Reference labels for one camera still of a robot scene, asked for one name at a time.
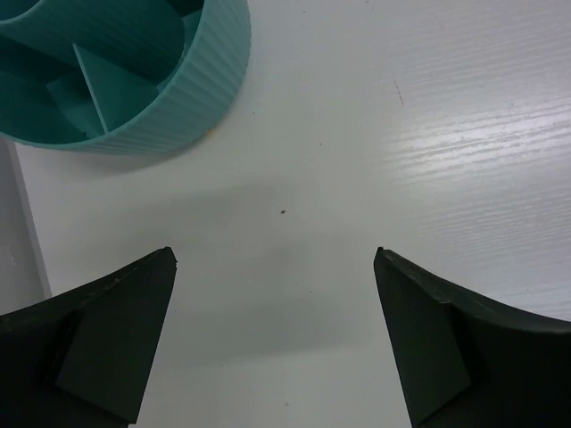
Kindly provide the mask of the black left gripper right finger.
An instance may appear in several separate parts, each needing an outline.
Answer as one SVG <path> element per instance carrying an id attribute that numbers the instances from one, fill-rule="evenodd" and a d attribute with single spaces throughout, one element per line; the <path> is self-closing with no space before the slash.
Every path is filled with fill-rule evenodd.
<path id="1" fill-rule="evenodd" d="M 380 248 L 374 260 L 414 427 L 568 427 L 570 324 L 516 309 Z"/>

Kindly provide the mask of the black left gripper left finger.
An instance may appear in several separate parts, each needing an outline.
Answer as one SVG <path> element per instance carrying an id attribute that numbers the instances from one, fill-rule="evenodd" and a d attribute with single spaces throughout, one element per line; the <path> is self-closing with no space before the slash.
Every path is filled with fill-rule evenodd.
<path id="1" fill-rule="evenodd" d="M 3 427 L 137 422 L 175 283 L 170 247 L 1 316 Z"/>

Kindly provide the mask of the teal ribbed divided container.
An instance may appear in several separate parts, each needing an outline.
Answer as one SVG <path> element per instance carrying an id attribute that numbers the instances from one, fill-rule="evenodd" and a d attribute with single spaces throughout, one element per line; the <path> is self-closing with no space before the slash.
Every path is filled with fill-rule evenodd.
<path id="1" fill-rule="evenodd" d="M 1 135 L 69 152 L 176 151 L 227 114 L 251 40 L 245 1 L 4 1 Z"/>

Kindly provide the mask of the aluminium table frame rail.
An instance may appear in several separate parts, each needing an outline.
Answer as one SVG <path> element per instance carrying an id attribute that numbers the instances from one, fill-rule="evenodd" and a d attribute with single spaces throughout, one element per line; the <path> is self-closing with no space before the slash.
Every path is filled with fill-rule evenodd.
<path id="1" fill-rule="evenodd" d="M 1 140 L 1 313 L 52 296 L 15 144 Z"/>

